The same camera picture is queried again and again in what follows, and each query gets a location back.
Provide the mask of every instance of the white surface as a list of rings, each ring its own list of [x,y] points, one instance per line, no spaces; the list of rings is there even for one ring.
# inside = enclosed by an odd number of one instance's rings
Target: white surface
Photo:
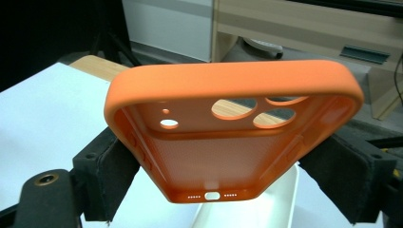
[[[0,93],[0,210],[18,202],[22,185],[32,176],[72,168],[72,158],[106,127],[107,87],[106,81],[56,64]],[[110,227],[190,227],[198,206],[167,202],[141,170]],[[106,224],[85,222],[84,227]],[[292,227],[353,225],[299,168]]]
[[[210,62],[213,0],[123,0],[130,41]]]
[[[256,199],[203,204],[193,228],[290,228],[297,182],[295,164]]]

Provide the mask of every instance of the floor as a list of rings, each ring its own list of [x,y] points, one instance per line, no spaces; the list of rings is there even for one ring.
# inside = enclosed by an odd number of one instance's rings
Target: floor
[[[158,50],[150,47],[139,45],[132,46],[134,55],[143,65],[152,64],[177,64],[192,62],[191,59],[181,57],[177,54],[168,53],[163,50]],[[287,60],[306,60],[306,59],[327,59],[334,60],[325,56],[306,53],[295,49],[283,48],[283,57],[281,60],[275,58],[275,53],[257,50],[243,42],[239,38],[234,47],[223,58],[223,62],[245,62],[245,61],[287,61]],[[71,53],[63,56],[59,62],[69,64],[87,55],[87,52]],[[130,62],[121,54],[122,64],[132,67]],[[371,115],[370,94],[368,87],[367,73],[370,70],[368,66],[353,64],[336,60],[345,65],[352,71],[355,78],[359,82],[365,96],[365,104],[360,111],[343,127],[359,135],[364,140],[385,139],[395,136],[403,136],[403,106],[399,105],[384,121],[376,120]],[[389,152],[397,157],[402,158],[403,148],[390,149]],[[398,165],[399,170],[403,170],[403,162]]]

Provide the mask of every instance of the black stand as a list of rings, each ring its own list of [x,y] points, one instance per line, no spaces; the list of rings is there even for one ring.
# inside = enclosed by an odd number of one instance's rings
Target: black stand
[[[104,0],[92,0],[96,10],[96,20],[98,22],[99,33],[95,39],[94,44],[89,52],[91,55],[98,55],[100,48],[104,51],[105,58],[109,61],[121,64],[119,58],[119,51],[130,61],[134,67],[141,65],[139,60],[134,57],[129,47],[115,34],[112,30],[106,12],[106,5]]]
[[[83,227],[112,221],[140,165],[106,128],[73,158],[73,169],[49,170],[27,180],[18,204],[0,211],[0,227]]]

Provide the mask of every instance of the black cable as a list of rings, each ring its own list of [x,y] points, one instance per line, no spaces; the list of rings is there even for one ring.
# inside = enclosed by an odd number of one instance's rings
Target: black cable
[[[402,63],[402,62],[403,62],[403,53],[402,53],[402,55],[400,56],[399,61],[397,62],[396,69],[395,69],[395,71],[394,71],[393,79],[394,79],[394,86],[396,87],[397,94],[399,95],[400,102],[402,103],[402,106],[403,106],[402,92],[400,92],[399,86],[398,86],[398,84],[397,84],[397,70],[399,69],[400,63]]]

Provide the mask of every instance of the phone case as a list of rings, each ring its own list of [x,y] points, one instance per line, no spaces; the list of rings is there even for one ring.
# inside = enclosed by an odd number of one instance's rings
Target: phone case
[[[249,200],[363,100],[331,61],[138,66],[112,81],[105,117],[169,201]]]

